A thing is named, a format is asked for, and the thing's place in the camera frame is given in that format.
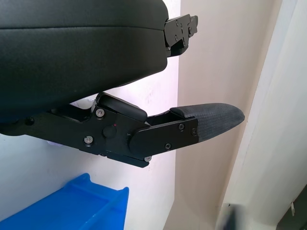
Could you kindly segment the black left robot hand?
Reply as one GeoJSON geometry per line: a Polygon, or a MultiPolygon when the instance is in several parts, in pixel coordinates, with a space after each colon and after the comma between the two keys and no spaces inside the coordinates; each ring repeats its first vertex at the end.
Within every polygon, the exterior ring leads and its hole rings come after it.
{"type": "Polygon", "coordinates": [[[143,168],[153,155],[236,127],[245,116],[229,104],[148,116],[106,92],[163,71],[197,26],[197,16],[169,18],[161,0],[1,1],[1,134],[143,168]]]}

